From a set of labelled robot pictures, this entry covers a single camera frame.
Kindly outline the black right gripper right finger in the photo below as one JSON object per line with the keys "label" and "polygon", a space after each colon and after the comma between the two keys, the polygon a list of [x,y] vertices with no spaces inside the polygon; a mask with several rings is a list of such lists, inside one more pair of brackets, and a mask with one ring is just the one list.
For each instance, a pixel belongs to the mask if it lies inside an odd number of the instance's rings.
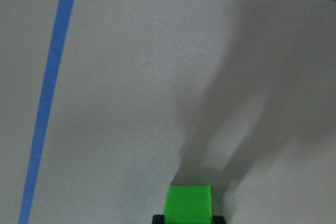
{"label": "black right gripper right finger", "polygon": [[226,224],[226,220],[223,216],[213,216],[213,224]]}

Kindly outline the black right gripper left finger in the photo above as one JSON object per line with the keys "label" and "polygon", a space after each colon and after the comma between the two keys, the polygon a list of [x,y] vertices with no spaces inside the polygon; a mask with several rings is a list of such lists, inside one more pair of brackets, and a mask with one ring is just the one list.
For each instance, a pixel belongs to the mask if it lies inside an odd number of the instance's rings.
{"label": "black right gripper left finger", "polygon": [[164,215],[153,215],[152,224],[165,224]]}

